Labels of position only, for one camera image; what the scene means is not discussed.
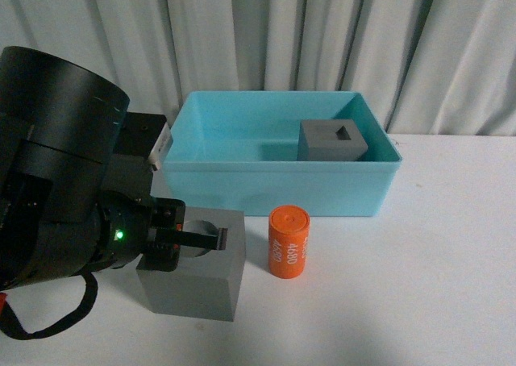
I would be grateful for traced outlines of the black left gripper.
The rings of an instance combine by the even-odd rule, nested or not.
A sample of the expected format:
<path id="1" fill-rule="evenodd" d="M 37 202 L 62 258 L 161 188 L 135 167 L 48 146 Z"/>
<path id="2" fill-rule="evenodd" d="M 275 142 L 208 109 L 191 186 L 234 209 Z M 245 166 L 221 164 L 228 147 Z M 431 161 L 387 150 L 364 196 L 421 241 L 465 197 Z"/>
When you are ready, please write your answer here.
<path id="1" fill-rule="evenodd" d="M 214 234 L 182 231 L 185 203 L 171 198 L 132 200 L 105 191 L 98 201 L 101 234 L 96 248 L 96 269 L 121 268 L 138 256 L 144 269 L 172 272 L 178 266 L 180 246 L 225 250 L 226 228 Z"/>

